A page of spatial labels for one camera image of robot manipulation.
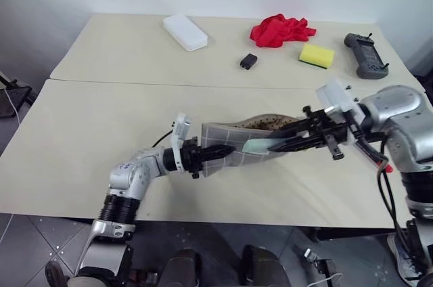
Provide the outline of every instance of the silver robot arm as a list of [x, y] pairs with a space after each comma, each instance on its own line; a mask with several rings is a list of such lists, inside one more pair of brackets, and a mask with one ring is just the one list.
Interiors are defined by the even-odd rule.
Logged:
[[415, 217], [407, 222], [410, 252], [429, 272], [433, 267], [433, 113], [424, 96], [406, 86], [387, 87], [361, 105], [366, 113], [364, 126], [388, 137], [386, 145], [401, 172], [406, 203]]
[[173, 125], [172, 148], [150, 148], [120, 163], [110, 173], [104, 207], [92, 224], [89, 238], [69, 287], [126, 286], [133, 249], [127, 244], [135, 231], [135, 215], [153, 179], [169, 171], [189, 171], [198, 177], [202, 163], [224, 158], [231, 146], [201, 148], [197, 137], [186, 140], [190, 120], [180, 114]]

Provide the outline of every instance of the cable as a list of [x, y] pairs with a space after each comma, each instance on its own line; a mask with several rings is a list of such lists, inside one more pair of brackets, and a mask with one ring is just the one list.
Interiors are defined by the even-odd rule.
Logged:
[[20, 125], [21, 125], [21, 121], [20, 121], [20, 116], [18, 115], [18, 111], [16, 110], [14, 104], [12, 103], [12, 99], [11, 99], [11, 97], [9, 96], [9, 94], [8, 94], [7, 91], [6, 91], [6, 87], [5, 87], [4, 90], [5, 90], [5, 94], [6, 94], [6, 96], [7, 96], [7, 99], [9, 100], [9, 103], [11, 104], [12, 108], [13, 108], [14, 111], [15, 111], [15, 114], [16, 114], [16, 120], [18, 121], [18, 126], [20, 126]]
[[331, 280], [332, 278], [335, 278], [335, 277], [339, 277], [338, 279], [340, 279], [342, 276], [343, 276], [343, 274], [340, 273], [340, 272], [338, 272], [338, 273], [335, 273], [334, 275], [332, 275], [329, 278], [325, 278], [325, 279], [319, 280], [318, 282], [313, 282], [312, 284], [309, 284], [306, 287], [316, 286], [316, 285], [318, 285], [318, 284], [320, 284], [322, 282], [327, 282], [328, 280]]
[[[394, 195], [392, 193], [392, 189], [391, 189], [391, 185], [390, 185], [390, 182], [388, 179], [388, 175], [386, 174], [386, 171], [385, 171], [386, 165], [389, 162], [388, 158], [384, 155], [385, 145], [386, 145], [387, 139], [388, 139], [387, 137], [383, 138], [383, 140], [380, 144], [380, 157], [382, 159], [382, 163], [380, 164], [380, 167], [377, 171], [378, 187], [379, 187], [380, 196], [382, 197], [382, 200], [384, 201], [385, 207], [388, 210], [388, 212], [392, 218], [392, 222], [394, 223], [394, 228], [396, 231], [397, 238], [400, 240], [400, 242], [401, 242], [403, 248], [405, 249], [405, 251], [407, 252], [407, 254], [410, 255], [411, 252], [410, 252], [409, 244], [407, 243], [406, 238], [403, 234], [403, 231], [402, 231], [402, 229], [401, 229], [401, 227], [397, 221], [397, 213], [396, 213], [396, 207], [395, 207], [395, 202], [394, 202]], [[385, 193], [384, 193], [384, 190], [382, 187], [382, 177], [384, 178], [384, 181], [386, 184], [386, 190], [388, 192], [388, 197], [389, 197], [390, 202], [388, 202], [386, 197], [385, 197]]]
[[173, 132], [173, 129], [171, 129], [168, 133], [166, 133], [165, 135], [163, 135], [160, 139], [158, 139], [156, 141], [156, 143], [154, 143], [153, 147], [156, 147], [165, 137], [167, 137], [168, 135], [170, 135]]
[[3, 239], [4, 239], [5, 235], [6, 235], [7, 229], [9, 228], [9, 225], [11, 225], [11, 221], [12, 221], [13, 218], [14, 218], [14, 214], [11, 214], [11, 217], [9, 217], [9, 221], [7, 222], [6, 228], [3, 231], [3, 234], [1, 234], [0, 244], [1, 244], [1, 241], [3, 241]]

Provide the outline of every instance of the white table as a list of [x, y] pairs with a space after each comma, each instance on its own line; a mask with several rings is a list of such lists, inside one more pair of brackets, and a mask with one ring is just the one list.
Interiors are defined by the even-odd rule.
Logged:
[[[179, 111], [192, 117], [190, 135], [199, 135], [203, 122], [297, 116], [307, 104], [320, 107], [312, 90], [48, 80], [0, 158], [0, 212], [96, 217], [112, 167], [152, 145]], [[392, 227], [374, 166], [353, 148], [342, 151], [339, 161], [325, 148], [308, 150], [205, 179], [171, 173], [153, 181], [137, 218]], [[406, 193], [398, 173], [390, 180], [404, 224]]]
[[[301, 42], [278, 49], [258, 48], [249, 39], [260, 20], [236, 18], [191, 18], [209, 35], [207, 47], [186, 52], [162, 27], [163, 16], [97, 14], [52, 72], [52, 79], [113, 83], [193, 85], [207, 87], [254, 87], [316, 89], [337, 76], [353, 89], [377, 91], [406, 84], [424, 88], [406, 69], [375, 24], [311, 22], [317, 34], [310, 43], [333, 49], [332, 66], [322, 68], [298, 61]], [[390, 74], [381, 80], [360, 79], [351, 49], [343, 44], [349, 32], [368, 35]], [[241, 70], [248, 53], [258, 56], [250, 70]]]

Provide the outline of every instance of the shoe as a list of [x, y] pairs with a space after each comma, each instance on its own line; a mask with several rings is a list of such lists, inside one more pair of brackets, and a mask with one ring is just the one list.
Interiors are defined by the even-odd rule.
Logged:
[[389, 234], [386, 242], [394, 255], [400, 278], [408, 286], [416, 287], [422, 273], [416, 269], [411, 257], [407, 254], [395, 234]]
[[158, 282], [158, 287], [198, 287], [200, 283], [201, 260], [192, 249], [178, 251], [172, 257]]
[[291, 287], [284, 267], [271, 251], [247, 245], [239, 270], [241, 286]]
[[68, 287], [67, 277], [57, 261], [48, 261], [45, 266], [45, 277], [50, 287]]

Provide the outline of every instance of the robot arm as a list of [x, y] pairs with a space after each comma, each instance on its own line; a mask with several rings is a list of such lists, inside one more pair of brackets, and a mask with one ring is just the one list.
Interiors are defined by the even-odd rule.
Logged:
[[318, 90], [318, 96], [325, 109], [311, 112], [304, 108], [304, 120], [270, 134], [287, 140], [269, 149], [293, 152], [327, 146], [337, 160], [344, 157], [340, 143], [358, 141], [378, 154], [367, 141], [386, 138], [403, 178], [407, 206], [415, 217], [407, 223], [409, 251], [423, 267], [420, 271], [426, 272], [425, 268], [433, 267], [433, 113], [423, 95], [398, 85], [354, 104], [341, 85], [330, 83]]
[[[327, 146], [334, 160], [344, 157], [338, 144], [378, 141], [387, 146], [407, 189], [407, 204], [416, 217], [408, 222], [413, 254], [432, 266], [433, 250], [433, 114], [424, 98], [410, 87], [387, 87], [359, 104], [339, 83], [318, 91], [323, 110], [304, 108], [306, 118], [272, 132], [269, 137], [287, 138], [269, 148], [294, 152]], [[135, 231], [135, 213], [152, 179], [169, 171], [189, 171], [198, 177], [202, 162], [223, 158], [234, 148], [212, 146], [201, 149], [197, 139], [184, 140], [189, 121], [178, 118], [172, 148], [151, 148], [118, 165], [110, 175], [104, 208], [94, 220], [91, 234], [76, 269], [77, 278], [68, 285], [92, 287], [90, 281], [122, 286], [127, 281], [132, 249], [125, 242]], [[86, 284], [75, 284], [88, 278]]]
[[185, 140], [189, 124], [186, 115], [180, 114], [173, 128], [172, 148], [139, 151], [112, 170], [104, 207], [93, 221], [69, 286], [126, 286], [133, 256], [127, 241], [133, 237], [135, 215], [152, 180], [170, 171], [189, 171], [196, 178], [203, 162], [234, 151], [225, 145], [201, 148], [197, 137]]

